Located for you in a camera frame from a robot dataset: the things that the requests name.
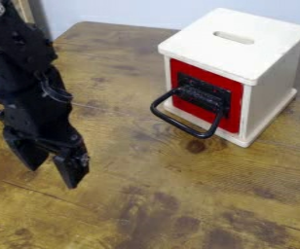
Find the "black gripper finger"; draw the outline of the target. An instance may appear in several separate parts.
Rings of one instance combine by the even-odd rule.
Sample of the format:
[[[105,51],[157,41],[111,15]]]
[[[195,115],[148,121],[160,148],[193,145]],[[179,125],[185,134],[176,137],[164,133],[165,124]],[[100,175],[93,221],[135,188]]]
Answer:
[[[36,171],[48,160],[49,153],[36,146],[33,140],[21,138],[10,129],[4,130],[4,137],[25,166]]]
[[[89,173],[91,157],[88,153],[66,153],[54,157],[54,163],[70,189],[74,189]]]

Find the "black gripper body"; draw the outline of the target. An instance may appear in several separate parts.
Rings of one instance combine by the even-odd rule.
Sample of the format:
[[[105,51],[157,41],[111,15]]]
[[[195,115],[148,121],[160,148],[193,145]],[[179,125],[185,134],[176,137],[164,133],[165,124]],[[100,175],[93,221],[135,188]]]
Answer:
[[[49,154],[88,153],[84,139],[70,122],[73,96],[64,90],[0,90],[0,121]]]

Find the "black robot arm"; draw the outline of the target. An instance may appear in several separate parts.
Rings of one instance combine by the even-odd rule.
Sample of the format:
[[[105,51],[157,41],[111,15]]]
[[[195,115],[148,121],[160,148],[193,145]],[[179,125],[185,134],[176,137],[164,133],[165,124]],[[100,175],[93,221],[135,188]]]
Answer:
[[[30,170],[46,160],[57,165],[69,188],[89,173],[89,154],[70,123],[68,92],[53,42],[24,20],[12,0],[0,0],[0,123],[5,140]]]

